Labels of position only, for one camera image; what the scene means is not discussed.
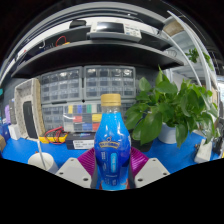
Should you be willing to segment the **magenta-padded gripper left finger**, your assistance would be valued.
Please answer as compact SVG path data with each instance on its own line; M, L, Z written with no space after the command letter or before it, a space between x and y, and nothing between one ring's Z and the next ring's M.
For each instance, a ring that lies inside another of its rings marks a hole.
M78 158L69 158L56 175L81 187L94 189L98 181L94 149L87 150Z

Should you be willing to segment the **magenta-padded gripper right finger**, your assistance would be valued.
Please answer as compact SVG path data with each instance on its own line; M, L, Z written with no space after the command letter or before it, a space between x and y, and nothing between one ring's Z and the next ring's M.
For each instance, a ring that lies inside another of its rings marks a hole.
M148 158L138 149L131 148L128 171L129 189L146 186L167 175L169 171L157 158Z

